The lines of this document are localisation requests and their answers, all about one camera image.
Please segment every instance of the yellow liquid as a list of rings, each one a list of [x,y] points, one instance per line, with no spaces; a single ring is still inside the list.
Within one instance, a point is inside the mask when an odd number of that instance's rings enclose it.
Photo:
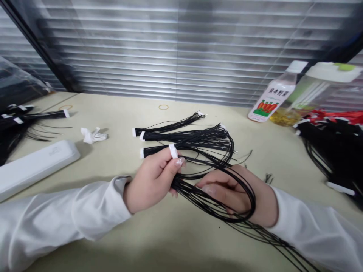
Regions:
[[[294,110],[290,110],[286,113],[285,109],[277,109],[273,115],[270,116],[270,120],[274,122],[276,125],[280,125],[283,127],[290,127],[294,125],[301,119],[301,115],[295,112]]]

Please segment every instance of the fingernail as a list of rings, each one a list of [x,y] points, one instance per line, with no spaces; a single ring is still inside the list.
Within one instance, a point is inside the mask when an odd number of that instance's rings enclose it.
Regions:
[[[184,163],[185,159],[184,157],[181,157],[181,158],[178,158],[176,161],[175,161],[175,166],[177,167],[181,167]]]
[[[210,186],[210,185],[205,185],[202,188],[202,191],[209,194],[210,196],[213,196],[216,193],[216,189],[213,188],[213,186]]]

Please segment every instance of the plastic bag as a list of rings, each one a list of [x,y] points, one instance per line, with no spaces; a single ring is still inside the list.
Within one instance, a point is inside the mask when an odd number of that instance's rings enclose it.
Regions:
[[[41,80],[0,57],[0,111],[21,105],[53,91]]]

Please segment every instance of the green lid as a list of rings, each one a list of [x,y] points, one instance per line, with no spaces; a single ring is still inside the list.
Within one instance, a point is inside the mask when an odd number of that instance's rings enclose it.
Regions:
[[[353,71],[355,66],[345,63],[334,63],[334,65],[339,66],[340,71]]]

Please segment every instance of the white box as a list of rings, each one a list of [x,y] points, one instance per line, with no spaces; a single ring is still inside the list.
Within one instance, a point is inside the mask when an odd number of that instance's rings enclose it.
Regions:
[[[0,202],[79,159],[75,144],[68,140],[33,152],[0,167]]]

